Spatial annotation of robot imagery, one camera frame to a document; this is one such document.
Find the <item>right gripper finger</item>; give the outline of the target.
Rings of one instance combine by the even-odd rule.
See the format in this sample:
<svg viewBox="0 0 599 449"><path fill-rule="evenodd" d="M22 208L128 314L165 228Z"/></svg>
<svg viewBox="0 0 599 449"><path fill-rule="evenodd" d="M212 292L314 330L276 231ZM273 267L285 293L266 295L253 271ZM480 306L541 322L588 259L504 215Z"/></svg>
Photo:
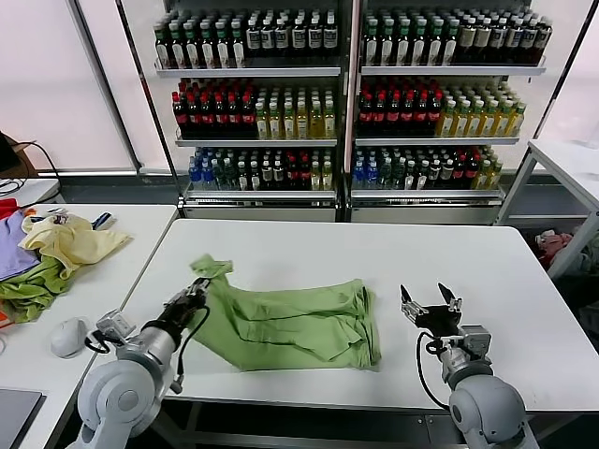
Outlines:
<svg viewBox="0 0 599 449"><path fill-rule="evenodd" d="M454 293L441 282L438 283L440 293L451 312L461 312L462 298L456 297Z"/></svg>
<svg viewBox="0 0 599 449"><path fill-rule="evenodd" d="M400 290L401 311L409 321L415 323L417 317L424 314L424 309L417 302L412 300L406 287L403 284L400 285Z"/></svg>

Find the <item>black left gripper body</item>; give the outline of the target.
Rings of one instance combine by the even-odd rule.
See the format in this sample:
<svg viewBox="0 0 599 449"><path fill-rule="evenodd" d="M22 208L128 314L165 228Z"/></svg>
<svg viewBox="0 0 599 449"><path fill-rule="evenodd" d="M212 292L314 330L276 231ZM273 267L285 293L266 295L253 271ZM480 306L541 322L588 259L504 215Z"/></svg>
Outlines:
<svg viewBox="0 0 599 449"><path fill-rule="evenodd" d="M183 330L195 320L198 313L201 320L205 320L209 315L207 300L205 304L196 304L194 296L184 294L185 289L165 305L158 317L158 327L171 336L181 336Z"/></svg>

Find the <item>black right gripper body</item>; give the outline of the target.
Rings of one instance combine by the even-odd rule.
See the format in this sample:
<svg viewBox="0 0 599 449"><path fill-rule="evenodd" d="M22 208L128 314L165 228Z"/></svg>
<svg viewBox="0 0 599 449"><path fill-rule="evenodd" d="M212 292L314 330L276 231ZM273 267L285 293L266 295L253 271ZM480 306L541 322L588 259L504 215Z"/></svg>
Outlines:
<svg viewBox="0 0 599 449"><path fill-rule="evenodd" d="M415 326L427 329L435 338L459 334L461 311L450 310L447 305L425 306L415 318Z"/></svg>

